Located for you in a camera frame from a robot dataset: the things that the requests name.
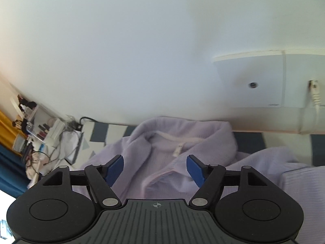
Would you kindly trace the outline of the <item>blue curtain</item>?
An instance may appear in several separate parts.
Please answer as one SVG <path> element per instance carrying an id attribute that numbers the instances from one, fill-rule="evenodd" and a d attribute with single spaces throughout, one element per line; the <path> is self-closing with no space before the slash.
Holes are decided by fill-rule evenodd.
<path id="1" fill-rule="evenodd" d="M 14 198 L 21 196 L 30 180 L 20 157 L 3 145 L 0 147 L 0 168 L 1 191 Z"/>

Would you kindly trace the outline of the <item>lavender ribbed pajama garment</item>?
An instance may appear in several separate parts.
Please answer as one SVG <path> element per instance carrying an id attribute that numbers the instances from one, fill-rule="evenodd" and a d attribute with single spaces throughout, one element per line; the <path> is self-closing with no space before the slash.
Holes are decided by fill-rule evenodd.
<path id="1" fill-rule="evenodd" d="M 189 155 L 228 170 L 251 166 L 301 205 L 304 222 L 297 241 L 324 243 L 324 168 L 300 162 L 287 147 L 239 152 L 227 122 L 158 117 L 107 145 L 86 165 L 103 165 L 116 155 L 123 157 L 124 168 L 112 189 L 121 201 L 190 200 L 198 186 L 187 172 Z"/>

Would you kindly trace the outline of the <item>clear acrylic cosmetics organizer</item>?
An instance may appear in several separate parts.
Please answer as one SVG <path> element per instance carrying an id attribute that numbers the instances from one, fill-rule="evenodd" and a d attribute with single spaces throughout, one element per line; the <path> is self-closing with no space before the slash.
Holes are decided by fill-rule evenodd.
<path id="1" fill-rule="evenodd" d="M 37 105 L 25 114 L 27 132 L 48 146 L 54 146 L 66 125 L 54 113 Z"/>

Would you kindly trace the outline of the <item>yellow curtain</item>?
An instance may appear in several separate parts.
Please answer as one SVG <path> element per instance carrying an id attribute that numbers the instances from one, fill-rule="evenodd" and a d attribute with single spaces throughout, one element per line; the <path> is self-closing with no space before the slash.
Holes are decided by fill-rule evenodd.
<path id="1" fill-rule="evenodd" d="M 13 150 L 13 145 L 18 135 L 26 138 L 26 135 L 22 131 L 13 127 L 12 121 L 2 111 L 0 111 L 0 143 L 9 151 L 22 157 L 20 152 L 15 152 Z"/>

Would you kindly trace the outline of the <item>white wall socket panel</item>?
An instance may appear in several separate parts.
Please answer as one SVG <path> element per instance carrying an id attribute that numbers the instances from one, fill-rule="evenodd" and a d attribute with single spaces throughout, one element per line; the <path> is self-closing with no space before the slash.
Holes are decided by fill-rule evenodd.
<path id="1" fill-rule="evenodd" d="M 324 50 L 262 51 L 215 57 L 225 102 L 233 108 L 303 108 L 309 82 L 324 89 Z"/>

